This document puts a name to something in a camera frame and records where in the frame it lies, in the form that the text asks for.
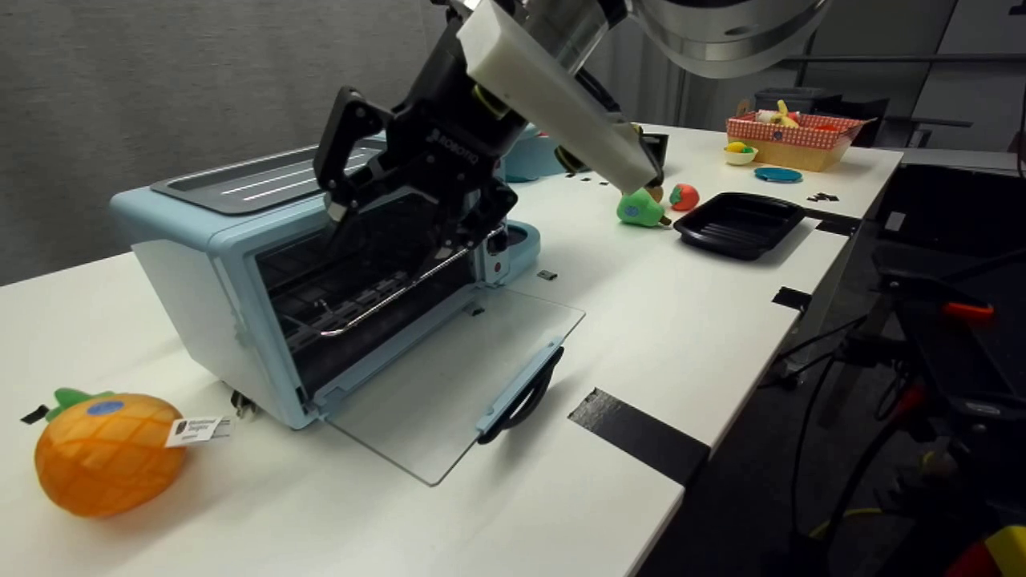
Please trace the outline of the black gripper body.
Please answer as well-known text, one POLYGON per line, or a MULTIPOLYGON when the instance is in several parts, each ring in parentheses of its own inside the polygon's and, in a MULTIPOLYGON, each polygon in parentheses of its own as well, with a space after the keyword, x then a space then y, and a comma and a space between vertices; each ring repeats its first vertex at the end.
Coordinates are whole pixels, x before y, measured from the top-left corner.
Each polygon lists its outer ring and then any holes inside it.
POLYGON ((399 105, 340 85, 314 151, 314 180, 340 209, 330 251, 420 268, 446 244, 482 244, 517 206, 496 162, 524 128, 469 77, 454 21, 399 105))

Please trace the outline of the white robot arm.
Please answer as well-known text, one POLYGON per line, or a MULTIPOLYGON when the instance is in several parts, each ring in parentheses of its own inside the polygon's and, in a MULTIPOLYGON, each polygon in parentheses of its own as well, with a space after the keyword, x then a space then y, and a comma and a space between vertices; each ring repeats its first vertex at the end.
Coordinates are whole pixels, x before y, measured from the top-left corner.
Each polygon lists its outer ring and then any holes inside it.
POLYGON ((314 177, 330 251, 420 268, 438 245, 482 244, 517 206, 499 157, 536 128, 622 193, 651 193, 664 166, 644 132, 604 102, 588 62, 637 26, 678 67, 727 80, 787 62, 831 0, 436 0, 446 28, 410 93, 379 110, 337 93, 314 177))

